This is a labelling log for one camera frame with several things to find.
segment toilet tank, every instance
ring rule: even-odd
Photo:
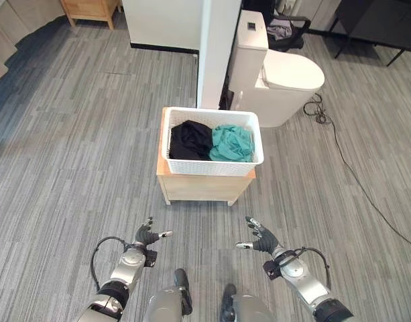
[[[260,12],[242,10],[229,63],[229,90],[254,87],[268,51],[265,21]]]

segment teal clothing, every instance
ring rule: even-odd
[[[220,125],[213,129],[212,161],[252,162],[253,151],[250,131],[236,125]]]

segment toilet lid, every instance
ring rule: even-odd
[[[271,88],[311,91],[319,89],[325,82],[325,75],[315,62],[287,52],[268,50],[263,71]]]

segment toilet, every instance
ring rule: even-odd
[[[323,71],[312,60],[268,50],[268,36],[260,12],[241,12],[229,63],[231,110],[254,112],[261,127],[278,127],[324,82]]]

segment black chair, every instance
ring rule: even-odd
[[[303,33],[308,30],[311,21],[307,17],[292,17],[286,15],[274,15],[276,0],[244,0],[243,9],[250,11],[258,11],[263,15],[266,27],[269,26],[273,19],[288,20],[292,27],[292,35],[289,38],[275,40],[272,35],[268,34],[268,47],[271,50],[286,52],[291,48],[301,49],[304,46],[302,39]],[[302,27],[296,27],[292,21],[303,21]]]

